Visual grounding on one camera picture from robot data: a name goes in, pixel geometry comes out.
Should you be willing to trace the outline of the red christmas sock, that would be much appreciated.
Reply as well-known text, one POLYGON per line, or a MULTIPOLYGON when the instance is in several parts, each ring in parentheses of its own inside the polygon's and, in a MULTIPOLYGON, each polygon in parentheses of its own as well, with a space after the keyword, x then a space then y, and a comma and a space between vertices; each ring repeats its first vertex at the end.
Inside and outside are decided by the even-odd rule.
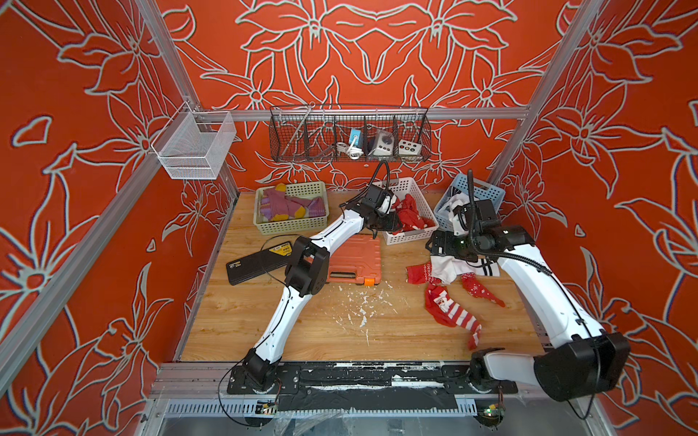
POLYGON ((436 223, 419 213, 417 203, 411 194, 407 194, 405 199, 396 201, 396 214, 400 222, 400 232, 412 232, 425 230, 436 223))

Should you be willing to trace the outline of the white black striped crew sock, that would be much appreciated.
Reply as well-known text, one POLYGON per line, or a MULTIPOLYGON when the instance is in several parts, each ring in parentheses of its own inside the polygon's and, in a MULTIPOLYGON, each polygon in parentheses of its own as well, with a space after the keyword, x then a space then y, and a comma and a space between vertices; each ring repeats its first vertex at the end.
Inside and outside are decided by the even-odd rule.
POLYGON ((490 277, 501 275, 497 263, 487 263, 487 261, 482 260, 480 263, 471 265, 465 260, 454 258, 454 256, 432 256, 431 268, 431 275, 443 284, 450 284, 464 274, 490 277))

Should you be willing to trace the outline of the red patterned knit sock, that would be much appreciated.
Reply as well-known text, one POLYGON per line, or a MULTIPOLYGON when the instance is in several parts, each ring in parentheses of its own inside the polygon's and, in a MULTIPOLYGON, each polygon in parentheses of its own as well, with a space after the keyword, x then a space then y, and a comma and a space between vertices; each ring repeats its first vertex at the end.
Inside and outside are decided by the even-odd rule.
POLYGON ((433 281, 432 263, 423 263, 422 265, 413 265, 405 268, 407 273, 407 283, 423 284, 433 281))

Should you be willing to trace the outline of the red white striped santa sock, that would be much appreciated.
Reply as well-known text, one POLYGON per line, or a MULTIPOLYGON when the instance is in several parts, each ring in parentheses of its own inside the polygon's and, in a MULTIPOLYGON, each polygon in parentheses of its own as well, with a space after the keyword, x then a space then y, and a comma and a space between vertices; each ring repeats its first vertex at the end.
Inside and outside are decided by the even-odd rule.
POLYGON ((469 350, 473 351, 478 347, 482 332, 481 323, 456 302, 445 287, 429 283, 425 290, 425 309, 439 324, 449 328, 463 328, 469 332, 469 350))

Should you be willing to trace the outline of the purple ribbed sock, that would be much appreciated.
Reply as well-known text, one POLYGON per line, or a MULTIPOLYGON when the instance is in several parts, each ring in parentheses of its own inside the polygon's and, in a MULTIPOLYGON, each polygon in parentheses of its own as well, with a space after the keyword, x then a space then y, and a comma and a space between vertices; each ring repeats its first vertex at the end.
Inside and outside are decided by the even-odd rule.
POLYGON ((321 196, 305 199, 270 188, 263 190, 258 211, 265 222, 319 218, 325 215, 325 201, 321 196))

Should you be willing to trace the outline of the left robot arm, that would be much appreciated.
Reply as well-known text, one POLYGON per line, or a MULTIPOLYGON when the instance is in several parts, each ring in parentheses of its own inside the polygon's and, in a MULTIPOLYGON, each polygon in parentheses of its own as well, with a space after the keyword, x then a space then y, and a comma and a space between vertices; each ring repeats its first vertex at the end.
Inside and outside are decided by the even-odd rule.
POLYGON ((386 187, 368 185, 342 206, 342 213, 319 234, 300 236, 285 267, 281 299, 259 341, 240 366, 256 388, 267 390, 276 379, 285 345, 297 319, 327 282, 332 254, 352 236, 396 230, 398 195, 386 187))

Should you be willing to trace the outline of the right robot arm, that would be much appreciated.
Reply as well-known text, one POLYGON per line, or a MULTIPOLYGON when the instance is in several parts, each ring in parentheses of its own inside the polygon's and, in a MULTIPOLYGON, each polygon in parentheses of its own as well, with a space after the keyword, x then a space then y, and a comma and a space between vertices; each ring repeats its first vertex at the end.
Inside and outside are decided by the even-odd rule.
POLYGON ((425 247, 457 260, 495 262, 514 281, 543 326, 550 348, 542 355, 485 349, 473 354, 467 380, 481 392, 501 381, 540 387, 555 401, 608 392, 618 384, 629 341, 607 332, 561 284, 534 238, 520 225, 505 226, 489 200, 456 207, 465 235, 436 231, 425 247))

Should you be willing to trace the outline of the white plastic basket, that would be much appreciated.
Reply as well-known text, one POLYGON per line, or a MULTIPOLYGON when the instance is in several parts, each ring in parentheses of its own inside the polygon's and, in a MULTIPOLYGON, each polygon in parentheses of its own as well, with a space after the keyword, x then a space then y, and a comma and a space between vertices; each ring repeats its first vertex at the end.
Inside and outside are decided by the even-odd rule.
POLYGON ((436 216, 414 178, 391 179, 388 189, 396 197, 390 212, 395 212, 396 230, 383 231, 387 245, 428 240, 438 229, 436 216))

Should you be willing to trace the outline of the blue plastic basket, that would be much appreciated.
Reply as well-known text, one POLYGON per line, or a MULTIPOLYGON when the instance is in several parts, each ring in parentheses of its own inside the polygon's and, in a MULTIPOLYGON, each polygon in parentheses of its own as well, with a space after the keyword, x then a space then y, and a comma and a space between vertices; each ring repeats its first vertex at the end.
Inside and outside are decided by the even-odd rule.
MULTIPOLYGON (((468 178, 466 174, 458 174, 445 190, 442 198, 434 207, 434 216, 440 230, 452 232, 453 225, 448 217, 446 204, 457 194, 466 194, 468 190, 468 178)), ((490 200, 496 212, 499 211, 505 198, 505 191, 490 183, 474 179, 474 197, 477 200, 490 200)))

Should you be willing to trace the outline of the green plastic basket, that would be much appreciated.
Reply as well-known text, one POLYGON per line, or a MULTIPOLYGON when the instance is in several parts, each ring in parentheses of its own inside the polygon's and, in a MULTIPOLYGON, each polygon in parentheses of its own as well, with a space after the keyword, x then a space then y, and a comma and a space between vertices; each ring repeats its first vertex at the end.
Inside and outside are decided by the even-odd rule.
POLYGON ((322 182, 279 183, 258 189, 254 197, 254 226, 263 235, 322 229, 328 216, 322 182))

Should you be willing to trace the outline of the white socket cube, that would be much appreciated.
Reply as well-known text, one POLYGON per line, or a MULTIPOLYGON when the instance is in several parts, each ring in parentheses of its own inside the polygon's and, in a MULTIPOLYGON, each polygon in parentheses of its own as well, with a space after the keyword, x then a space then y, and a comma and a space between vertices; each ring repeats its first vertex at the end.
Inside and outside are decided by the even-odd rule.
POLYGON ((368 156, 371 158, 387 158, 394 152, 394 136, 385 131, 378 130, 372 141, 368 156))

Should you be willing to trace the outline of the white power adapter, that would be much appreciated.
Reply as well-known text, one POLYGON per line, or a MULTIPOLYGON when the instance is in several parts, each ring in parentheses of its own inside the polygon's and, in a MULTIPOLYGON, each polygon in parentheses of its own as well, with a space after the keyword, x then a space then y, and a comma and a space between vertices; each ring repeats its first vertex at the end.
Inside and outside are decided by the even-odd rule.
POLYGON ((363 154, 362 133, 358 129, 352 129, 349 134, 349 139, 346 142, 338 142, 336 149, 339 154, 345 154, 351 160, 358 160, 363 154))

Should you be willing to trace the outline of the white button box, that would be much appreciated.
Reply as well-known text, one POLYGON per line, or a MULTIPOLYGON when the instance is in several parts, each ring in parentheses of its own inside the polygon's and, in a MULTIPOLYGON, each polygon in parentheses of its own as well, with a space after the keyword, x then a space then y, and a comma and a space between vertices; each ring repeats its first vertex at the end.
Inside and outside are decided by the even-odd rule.
POLYGON ((402 139, 398 143, 397 155, 405 161, 419 162, 422 160, 423 145, 402 139))

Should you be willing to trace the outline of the black yellow bit box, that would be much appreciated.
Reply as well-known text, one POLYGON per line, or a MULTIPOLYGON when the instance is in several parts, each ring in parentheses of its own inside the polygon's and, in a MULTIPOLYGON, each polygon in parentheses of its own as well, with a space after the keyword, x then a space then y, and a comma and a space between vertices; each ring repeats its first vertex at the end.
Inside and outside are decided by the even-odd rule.
POLYGON ((292 250, 292 243, 286 241, 227 263, 229 284, 236 286, 286 266, 292 250))

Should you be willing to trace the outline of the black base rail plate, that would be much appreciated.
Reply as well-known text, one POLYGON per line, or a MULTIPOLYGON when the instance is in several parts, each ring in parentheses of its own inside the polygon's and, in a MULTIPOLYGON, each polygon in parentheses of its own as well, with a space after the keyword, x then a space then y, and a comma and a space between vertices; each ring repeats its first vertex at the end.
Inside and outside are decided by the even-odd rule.
POLYGON ((280 412, 455 412, 475 414, 479 401, 516 395, 515 383, 476 388, 466 363, 281 363, 264 385, 245 369, 228 376, 228 395, 271 395, 280 412))

